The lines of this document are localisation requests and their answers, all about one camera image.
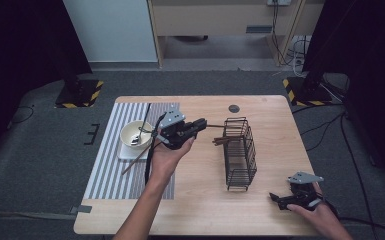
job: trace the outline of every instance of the white bowl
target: white bowl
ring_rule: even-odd
[[[121,142],[131,148],[139,149],[145,148],[151,142],[151,133],[142,132],[140,134],[139,128],[142,127],[143,121],[133,121],[126,124],[120,132]],[[152,131],[152,126],[148,122],[145,122],[143,126],[144,130]]]

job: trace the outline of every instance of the black wire basket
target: black wire basket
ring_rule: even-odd
[[[257,172],[255,146],[248,120],[228,118],[224,122],[223,143],[226,166],[226,185],[230,188],[243,188],[248,191]]]

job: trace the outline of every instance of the black curtain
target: black curtain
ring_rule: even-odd
[[[92,72],[62,0],[0,0],[0,136],[26,92],[62,79],[50,47],[73,74]]]
[[[326,0],[303,71],[349,77],[350,119],[372,161],[385,166],[385,1]]]

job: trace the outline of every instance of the striped mat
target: striped mat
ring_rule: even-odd
[[[147,103],[115,103],[102,139],[84,199],[138,199],[144,187],[146,160],[139,160],[125,175],[121,172],[133,159],[119,159],[120,131],[127,123],[143,120]],[[152,103],[147,122],[155,126],[169,108],[179,109],[179,103]],[[174,174],[163,199],[174,198]]]

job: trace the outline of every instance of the gray carpet floor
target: gray carpet floor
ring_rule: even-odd
[[[271,71],[118,71],[95,72],[104,81],[93,107],[59,109],[57,81],[22,99],[12,127],[0,141],[0,212],[69,214],[82,200],[114,101],[129,95],[284,95],[282,80],[291,72]],[[291,106],[291,110],[302,107]],[[294,114],[300,132],[331,121],[343,106],[325,106]],[[84,145],[100,124],[93,145]],[[372,166],[352,121],[342,119],[361,174],[373,220],[385,226],[385,169]],[[325,178],[322,189],[341,217],[368,220],[362,187],[341,133],[341,119],[302,136],[314,171]],[[74,220],[0,218],[0,239],[101,239],[73,232]],[[370,226],[344,221],[355,239],[375,239]],[[379,239],[385,230],[376,228]],[[321,239],[319,237],[293,239]]]

